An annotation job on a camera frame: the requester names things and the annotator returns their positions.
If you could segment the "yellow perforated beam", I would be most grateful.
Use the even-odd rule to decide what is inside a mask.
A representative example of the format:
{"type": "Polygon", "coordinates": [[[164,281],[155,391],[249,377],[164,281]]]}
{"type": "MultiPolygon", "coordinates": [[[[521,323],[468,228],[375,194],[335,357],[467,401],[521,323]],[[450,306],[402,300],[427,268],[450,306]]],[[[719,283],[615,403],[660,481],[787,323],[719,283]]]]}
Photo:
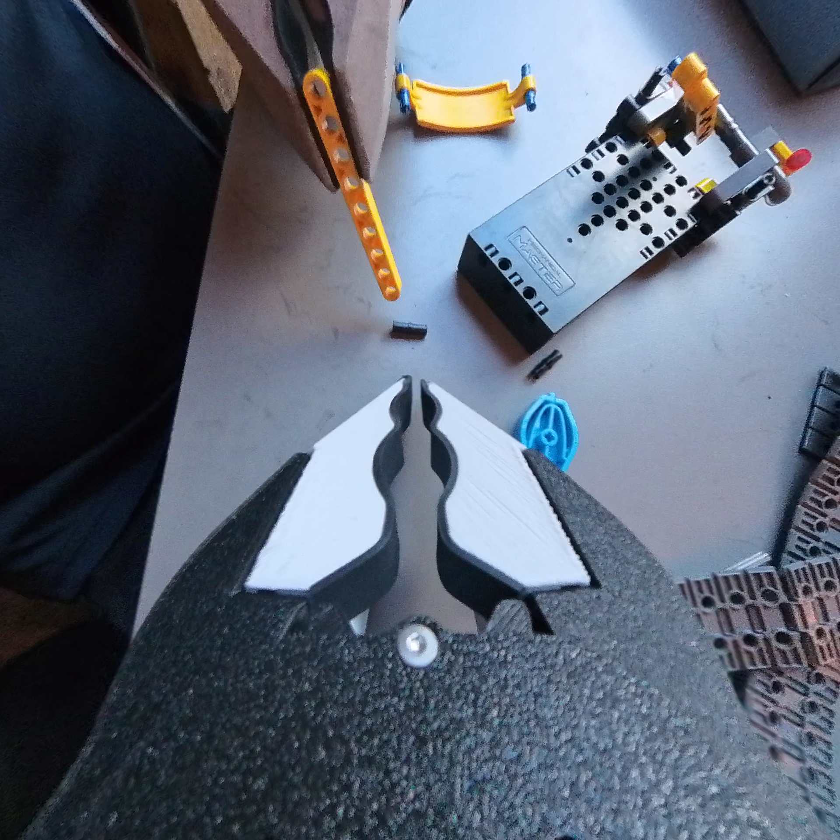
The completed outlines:
{"type": "Polygon", "coordinates": [[[322,68],[310,69],[303,79],[302,93],[377,286],[385,300],[396,301],[401,296],[402,280],[371,186],[354,162],[329,73],[322,68]]]}

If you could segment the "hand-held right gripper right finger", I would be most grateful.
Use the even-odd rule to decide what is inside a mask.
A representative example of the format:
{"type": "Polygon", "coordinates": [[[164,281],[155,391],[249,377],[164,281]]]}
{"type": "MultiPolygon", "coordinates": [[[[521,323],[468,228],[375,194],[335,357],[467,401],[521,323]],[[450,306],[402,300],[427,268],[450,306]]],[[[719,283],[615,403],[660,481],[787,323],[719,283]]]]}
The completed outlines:
{"type": "Polygon", "coordinates": [[[524,445],[439,384],[421,387],[444,485],[439,524],[455,557],[508,587],[591,586],[524,445]]]}

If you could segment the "dark blue cardboard box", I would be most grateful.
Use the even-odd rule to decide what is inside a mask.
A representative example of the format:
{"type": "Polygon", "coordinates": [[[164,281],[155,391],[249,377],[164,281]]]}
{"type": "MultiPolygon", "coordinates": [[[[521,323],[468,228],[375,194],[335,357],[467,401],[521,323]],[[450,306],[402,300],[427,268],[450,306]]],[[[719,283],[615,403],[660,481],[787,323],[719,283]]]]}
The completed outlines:
{"type": "Polygon", "coordinates": [[[743,1],[785,76],[802,95],[839,85],[838,1],[743,1]]]}

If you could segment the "person's dark clothed body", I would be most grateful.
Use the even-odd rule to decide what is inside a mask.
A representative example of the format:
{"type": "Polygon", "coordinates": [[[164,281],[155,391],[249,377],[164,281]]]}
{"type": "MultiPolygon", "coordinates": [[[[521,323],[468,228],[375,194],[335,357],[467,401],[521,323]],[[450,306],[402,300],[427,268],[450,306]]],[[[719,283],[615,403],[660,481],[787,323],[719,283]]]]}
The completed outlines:
{"type": "Polygon", "coordinates": [[[128,645],[229,120],[131,2],[2,2],[2,838],[128,645]]]}

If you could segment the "grey desk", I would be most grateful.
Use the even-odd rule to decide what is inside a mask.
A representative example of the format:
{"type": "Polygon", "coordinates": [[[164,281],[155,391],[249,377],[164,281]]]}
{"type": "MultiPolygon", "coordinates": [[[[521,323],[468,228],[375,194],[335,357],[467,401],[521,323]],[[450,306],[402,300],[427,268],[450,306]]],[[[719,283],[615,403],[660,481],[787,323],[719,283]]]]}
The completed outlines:
{"type": "Polygon", "coordinates": [[[414,382],[392,488],[400,573],[370,626],[473,614],[441,586],[418,384],[511,430],[543,392],[581,444],[571,477],[677,580],[782,538],[809,464],[797,451],[819,371],[838,365],[838,88],[799,96],[738,2],[414,2],[411,75],[472,86],[532,66],[534,113],[506,133],[420,133],[392,103],[373,193],[403,290],[384,301],[340,196],[241,80],[137,621],[206,536],[278,467],[401,375],[414,382]],[[783,205],[750,208],[683,259],[625,281],[526,355],[456,276],[468,232],[576,159],[661,62],[697,51],[742,130],[813,161],[783,205]],[[393,339],[393,321],[427,325],[393,339]]]}

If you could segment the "wooden panel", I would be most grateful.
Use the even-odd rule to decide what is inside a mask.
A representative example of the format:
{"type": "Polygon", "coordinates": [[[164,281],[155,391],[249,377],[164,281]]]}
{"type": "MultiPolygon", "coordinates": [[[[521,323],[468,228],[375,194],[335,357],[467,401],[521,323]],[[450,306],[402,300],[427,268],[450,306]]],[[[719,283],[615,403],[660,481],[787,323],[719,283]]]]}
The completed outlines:
{"type": "Polygon", "coordinates": [[[242,66],[201,1],[129,1],[153,73],[184,105],[229,115],[242,66]]]}

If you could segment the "blue brick separator tool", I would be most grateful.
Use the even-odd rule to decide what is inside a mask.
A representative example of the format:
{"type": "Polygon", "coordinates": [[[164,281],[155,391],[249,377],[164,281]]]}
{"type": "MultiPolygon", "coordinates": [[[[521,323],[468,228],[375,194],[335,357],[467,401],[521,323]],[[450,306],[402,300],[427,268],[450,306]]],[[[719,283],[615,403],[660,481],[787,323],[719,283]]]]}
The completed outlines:
{"type": "Polygon", "coordinates": [[[553,392],[539,396],[521,415],[514,437],[525,448],[540,452],[563,472],[579,447],[579,429],[569,404],[553,392]]]}

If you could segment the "black perforated brick model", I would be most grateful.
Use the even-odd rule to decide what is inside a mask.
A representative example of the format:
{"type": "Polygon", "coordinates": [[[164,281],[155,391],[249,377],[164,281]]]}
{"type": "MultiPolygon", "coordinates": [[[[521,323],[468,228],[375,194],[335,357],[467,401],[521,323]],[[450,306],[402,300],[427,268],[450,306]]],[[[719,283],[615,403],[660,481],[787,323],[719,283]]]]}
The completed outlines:
{"type": "Polygon", "coordinates": [[[528,353],[660,254],[703,244],[791,195],[808,165],[768,128],[753,140],[693,52],[654,70],[582,157],[465,240],[458,273],[528,353]]]}

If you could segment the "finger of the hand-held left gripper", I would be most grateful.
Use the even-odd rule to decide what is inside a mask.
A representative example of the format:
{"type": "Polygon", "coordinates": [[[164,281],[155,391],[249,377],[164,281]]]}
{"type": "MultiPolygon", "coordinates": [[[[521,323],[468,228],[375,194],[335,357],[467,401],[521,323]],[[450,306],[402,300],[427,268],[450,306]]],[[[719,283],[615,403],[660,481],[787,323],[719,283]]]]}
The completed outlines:
{"type": "Polygon", "coordinates": [[[362,177],[372,182],[392,99],[401,1],[328,1],[333,90],[362,177]]]}
{"type": "Polygon", "coordinates": [[[300,2],[208,1],[212,20],[234,52],[275,127],[330,191],[338,190],[302,92],[320,54],[300,2]]]}

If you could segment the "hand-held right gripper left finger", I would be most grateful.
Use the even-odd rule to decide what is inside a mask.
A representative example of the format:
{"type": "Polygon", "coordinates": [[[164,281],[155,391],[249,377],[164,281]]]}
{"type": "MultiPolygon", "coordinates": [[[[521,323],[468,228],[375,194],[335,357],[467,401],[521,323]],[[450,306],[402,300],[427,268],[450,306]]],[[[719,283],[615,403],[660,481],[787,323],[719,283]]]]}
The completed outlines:
{"type": "Polygon", "coordinates": [[[247,590],[313,594],[381,542],[411,401],[412,381],[404,376],[314,445],[256,555],[247,590]]]}

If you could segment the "yellow scoop piece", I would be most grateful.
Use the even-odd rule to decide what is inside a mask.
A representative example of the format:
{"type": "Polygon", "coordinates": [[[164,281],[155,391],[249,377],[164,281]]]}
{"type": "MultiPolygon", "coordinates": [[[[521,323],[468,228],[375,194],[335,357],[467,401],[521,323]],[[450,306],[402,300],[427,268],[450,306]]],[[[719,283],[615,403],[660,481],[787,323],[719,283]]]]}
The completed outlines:
{"type": "Polygon", "coordinates": [[[395,95],[400,111],[413,115],[424,129],[444,133],[488,133],[515,122],[515,111],[537,108],[537,83],[530,64],[512,88],[503,80],[480,87],[445,87],[412,79],[401,61],[395,63],[395,95]]]}

